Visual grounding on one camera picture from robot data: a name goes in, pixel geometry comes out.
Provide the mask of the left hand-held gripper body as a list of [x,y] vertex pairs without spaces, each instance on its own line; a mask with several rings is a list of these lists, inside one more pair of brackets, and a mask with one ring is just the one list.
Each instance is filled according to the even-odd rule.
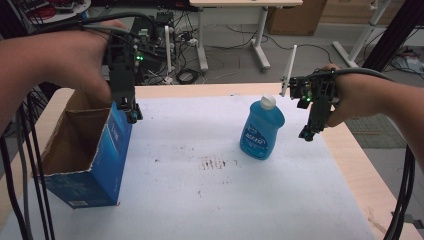
[[149,76],[172,71],[174,47],[173,15],[136,17],[130,30],[112,30],[105,61],[116,107],[127,114],[135,110],[135,87]]

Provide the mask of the white desk with metal legs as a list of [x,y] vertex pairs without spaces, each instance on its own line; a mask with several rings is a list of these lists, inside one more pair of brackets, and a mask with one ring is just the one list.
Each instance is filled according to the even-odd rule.
[[260,69],[266,71],[271,65],[262,50],[261,41],[265,29],[268,9],[291,8],[303,4],[302,0],[189,0],[191,6],[198,10],[198,42],[196,45],[200,70],[209,70],[204,45],[204,27],[207,24],[225,25],[257,24],[256,37],[249,40],[256,54]]

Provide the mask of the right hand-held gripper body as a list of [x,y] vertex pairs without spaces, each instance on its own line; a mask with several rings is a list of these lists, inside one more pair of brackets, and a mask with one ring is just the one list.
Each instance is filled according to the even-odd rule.
[[327,122],[335,95],[335,70],[316,69],[307,76],[294,77],[292,69],[297,52],[294,45],[283,76],[280,95],[298,100],[298,108],[310,108],[305,131],[322,131]]

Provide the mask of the flat brown cardboard box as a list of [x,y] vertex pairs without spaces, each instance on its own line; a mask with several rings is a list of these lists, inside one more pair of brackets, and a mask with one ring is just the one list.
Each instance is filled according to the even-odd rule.
[[373,0],[327,0],[321,23],[364,24],[374,15]]

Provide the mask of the person's left hand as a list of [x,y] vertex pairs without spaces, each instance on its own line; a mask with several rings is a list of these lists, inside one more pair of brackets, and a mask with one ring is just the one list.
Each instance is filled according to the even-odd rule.
[[96,98],[111,101],[111,90],[102,75],[102,61],[108,43],[108,27],[126,30],[118,20],[100,23],[104,32],[68,30],[40,34],[36,47],[43,63],[42,81],[83,90]]

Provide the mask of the blue liquid bottle white cap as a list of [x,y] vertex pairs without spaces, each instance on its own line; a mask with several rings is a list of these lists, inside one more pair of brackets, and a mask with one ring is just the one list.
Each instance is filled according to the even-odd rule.
[[264,94],[250,106],[240,137],[240,149],[255,159],[267,159],[274,149],[278,130],[284,124],[285,117],[276,106],[275,98]]

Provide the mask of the white foam mat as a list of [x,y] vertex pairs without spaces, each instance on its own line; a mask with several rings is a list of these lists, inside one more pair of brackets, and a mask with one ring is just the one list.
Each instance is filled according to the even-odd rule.
[[50,207],[57,240],[374,240],[308,114],[279,98],[269,158],[241,151],[252,98],[149,98],[133,126],[119,202]]

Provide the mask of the grey floor mat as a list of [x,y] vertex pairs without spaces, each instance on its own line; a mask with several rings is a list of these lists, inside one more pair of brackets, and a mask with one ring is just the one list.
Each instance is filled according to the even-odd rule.
[[384,115],[354,118],[345,124],[362,148],[392,149],[406,146],[401,134]]

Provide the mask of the white metal stand frame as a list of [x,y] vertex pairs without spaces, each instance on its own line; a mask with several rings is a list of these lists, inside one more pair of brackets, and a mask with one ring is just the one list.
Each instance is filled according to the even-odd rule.
[[404,0],[373,0],[370,4],[374,15],[362,24],[360,34],[353,46],[347,50],[340,41],[333,41],[332,46],[348,67],[357,67],[357,57],[368,44],[377,44],[383,32],[391,23]]

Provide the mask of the large brown cardboard box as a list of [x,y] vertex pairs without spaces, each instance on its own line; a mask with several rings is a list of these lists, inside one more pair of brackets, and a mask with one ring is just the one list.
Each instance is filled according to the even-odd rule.
[[327,0],[303,0],[296,7],[270,7],[266,28],[271,35],[313,36]]

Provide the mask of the round white table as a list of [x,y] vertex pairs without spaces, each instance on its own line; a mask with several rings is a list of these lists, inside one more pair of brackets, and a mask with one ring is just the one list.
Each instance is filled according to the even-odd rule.
[[16,0],[16,4],[33,24],[48,24],[84,13],[92,0]]

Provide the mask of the person's right hand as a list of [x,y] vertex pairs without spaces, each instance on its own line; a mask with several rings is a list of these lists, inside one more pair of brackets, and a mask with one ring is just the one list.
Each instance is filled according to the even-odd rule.
[[349,73],[337,76],[335,84],[339,101],[326,126],[335,127],[349,119],[377,114],[378,103],[374,97],[377,83],[378,78],[369,75]]

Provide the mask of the black slanted metal post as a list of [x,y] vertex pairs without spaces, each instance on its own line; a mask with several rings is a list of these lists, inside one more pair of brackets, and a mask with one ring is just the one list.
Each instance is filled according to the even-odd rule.
[[363,67],[381,72],[420,23],[424,24],[424,0],[405,0]]

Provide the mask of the blue cardboard box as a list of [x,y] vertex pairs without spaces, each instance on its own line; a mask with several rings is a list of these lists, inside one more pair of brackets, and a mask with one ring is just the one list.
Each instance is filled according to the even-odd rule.
[[70,207],[113,206],[132,125],[115,104],[74,92],[41,155],[37,177]]

